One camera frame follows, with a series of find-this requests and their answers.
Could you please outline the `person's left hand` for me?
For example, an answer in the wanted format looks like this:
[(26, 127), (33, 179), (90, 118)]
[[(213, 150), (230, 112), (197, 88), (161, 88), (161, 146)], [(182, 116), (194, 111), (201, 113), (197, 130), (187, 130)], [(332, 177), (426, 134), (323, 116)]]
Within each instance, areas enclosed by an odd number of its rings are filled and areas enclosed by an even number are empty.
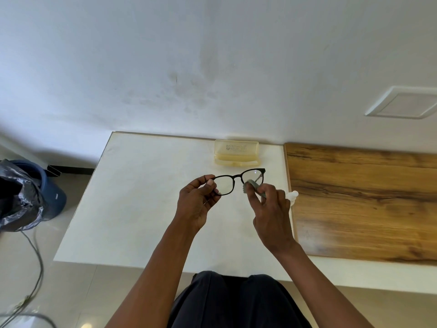
[(180, 226), (184, 232), (196, 235), (205, 225), (209, 210), (221, 198), (213, 195), (215, 189), (215, 183), (194, 190), (186, 190), (186, 186), (182, 188), (172, 224)]

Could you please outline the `person's right hand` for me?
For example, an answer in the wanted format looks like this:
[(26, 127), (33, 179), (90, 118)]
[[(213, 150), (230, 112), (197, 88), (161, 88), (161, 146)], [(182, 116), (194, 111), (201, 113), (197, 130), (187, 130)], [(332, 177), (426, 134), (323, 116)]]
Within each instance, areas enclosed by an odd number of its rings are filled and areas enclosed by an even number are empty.
[[(248, 184), (247, 191), (254, 191), (254, 188)], [(291, 203), (286, 199), (285, 191), (277, 190), (271, 184), (261, 185), (258, 191), (265, 192), (267, 198), (258, 196), (263, 205), (263, 212), (253, 224), (263, 245), (279, 258), (287, 254), (296, 243), (289, 215)]]

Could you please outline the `grey cleaning cloth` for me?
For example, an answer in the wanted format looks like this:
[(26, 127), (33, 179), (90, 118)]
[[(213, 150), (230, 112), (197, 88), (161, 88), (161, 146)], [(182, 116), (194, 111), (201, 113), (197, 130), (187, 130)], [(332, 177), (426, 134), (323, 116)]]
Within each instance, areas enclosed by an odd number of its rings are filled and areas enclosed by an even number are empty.
[(265, 192), (260, 193), (260, 192), (258, 191), (259, 184), (258, 184), (257, 182), (255, 182), (254, 180), (252, 180), (252, 179), (249, 179), (248, 181), (246, 181), (246, 182), (243, 183), (243, 193), (244, 193), (244, 194), (247, 194), (247, 185), (248, 185), (248, 184), (250, 184), (250, 185), (254, 188), (254, 192), (255, 192), (255, 194), (257, 194), (257, 195), (260, 196), (260, 197), (267, 198)]

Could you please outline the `black framed eyeglasses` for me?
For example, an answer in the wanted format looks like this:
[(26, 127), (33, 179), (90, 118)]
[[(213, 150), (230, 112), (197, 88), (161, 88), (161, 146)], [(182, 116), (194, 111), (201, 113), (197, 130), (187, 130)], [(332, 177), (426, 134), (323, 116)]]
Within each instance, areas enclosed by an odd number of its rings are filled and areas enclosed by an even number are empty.
[(213, 195), (225, 196), (233, 192), (236, 186), (236, 179), (240, 179), (242, 184), (249, 179), (254, 180), (261, 186), (264, 183), (264, 175), (266, 169), (255, 168), (243, 171), (236, 175), (220, 175), (214, 178), (214, 183), (216, 184), (216, 189), (213, 190)]

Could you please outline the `person's left forearm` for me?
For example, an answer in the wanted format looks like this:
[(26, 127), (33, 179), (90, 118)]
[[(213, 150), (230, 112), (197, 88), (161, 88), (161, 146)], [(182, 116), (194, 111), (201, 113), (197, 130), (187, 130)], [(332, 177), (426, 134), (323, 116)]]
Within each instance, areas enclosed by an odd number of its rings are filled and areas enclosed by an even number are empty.
[(175, 218), (144, 271), (105, 328), (166, 328), (190, 247), (199, 228)]

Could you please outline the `person's right forearm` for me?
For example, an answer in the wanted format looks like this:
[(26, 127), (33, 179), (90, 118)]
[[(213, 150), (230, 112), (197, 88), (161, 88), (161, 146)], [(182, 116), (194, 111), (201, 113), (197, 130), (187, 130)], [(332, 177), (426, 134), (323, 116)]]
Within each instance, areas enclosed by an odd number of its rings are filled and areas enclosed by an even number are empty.
[(296, 241), (286, 239), (275, 244), (270, 252), (291, 277), (319, 328), (374, 328)]

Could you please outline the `yellow translucent glasses case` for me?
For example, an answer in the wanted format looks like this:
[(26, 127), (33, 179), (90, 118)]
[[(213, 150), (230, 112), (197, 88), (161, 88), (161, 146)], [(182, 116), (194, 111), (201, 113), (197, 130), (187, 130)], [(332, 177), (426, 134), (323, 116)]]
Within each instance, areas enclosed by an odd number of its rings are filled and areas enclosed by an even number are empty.
[(257, 167), (260, 165), (259, 143), (256, 141), (215, 140), (214, 162), (228, 167)]

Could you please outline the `person's dark trousers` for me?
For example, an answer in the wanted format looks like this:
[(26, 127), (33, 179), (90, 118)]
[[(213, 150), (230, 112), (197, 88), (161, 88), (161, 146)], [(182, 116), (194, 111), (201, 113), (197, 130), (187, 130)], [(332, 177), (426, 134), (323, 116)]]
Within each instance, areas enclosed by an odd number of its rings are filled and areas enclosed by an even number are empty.
[(283, 285), (202, 271), (174, 300), (167, 328), (312, 328)]

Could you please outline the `brown wooden board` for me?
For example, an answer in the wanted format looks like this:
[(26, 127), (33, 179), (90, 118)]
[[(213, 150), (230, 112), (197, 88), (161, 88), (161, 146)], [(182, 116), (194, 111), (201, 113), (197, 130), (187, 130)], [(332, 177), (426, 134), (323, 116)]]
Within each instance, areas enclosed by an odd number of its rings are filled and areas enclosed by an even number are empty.
[(285, 143), (307, 255), (437, 266), (437, 154)]

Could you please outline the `blue plastic bin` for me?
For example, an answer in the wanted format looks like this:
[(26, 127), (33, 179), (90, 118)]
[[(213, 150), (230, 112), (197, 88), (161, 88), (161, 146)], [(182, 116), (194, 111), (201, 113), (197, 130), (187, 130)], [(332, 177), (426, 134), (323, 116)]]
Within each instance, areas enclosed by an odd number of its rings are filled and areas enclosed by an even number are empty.
[(65, 192), (47, 176), (46, 170), (29, 160), (15, 159), (12, 163), (31, 177), (45, 202), (42, 220), (51, 220), (59, 215), (67, 202)]

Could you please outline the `black garbage bag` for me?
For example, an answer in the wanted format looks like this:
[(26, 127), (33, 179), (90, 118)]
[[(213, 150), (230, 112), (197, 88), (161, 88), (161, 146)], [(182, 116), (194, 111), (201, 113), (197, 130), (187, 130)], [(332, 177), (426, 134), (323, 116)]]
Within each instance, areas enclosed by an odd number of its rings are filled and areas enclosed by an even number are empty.
[(0, 161), (0, 232), (27, 231), (43, 220), (47, 202), (36, 182), (11, 161)]

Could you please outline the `white wall plate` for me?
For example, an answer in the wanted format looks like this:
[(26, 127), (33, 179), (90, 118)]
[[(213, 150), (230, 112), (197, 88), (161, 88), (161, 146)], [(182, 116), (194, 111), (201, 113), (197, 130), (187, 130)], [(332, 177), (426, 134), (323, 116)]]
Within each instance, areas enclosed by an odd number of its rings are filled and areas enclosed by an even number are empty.
[(437, 112), (437, 88), (392, 86), (365, 112), (367, 117), (421, 120)]

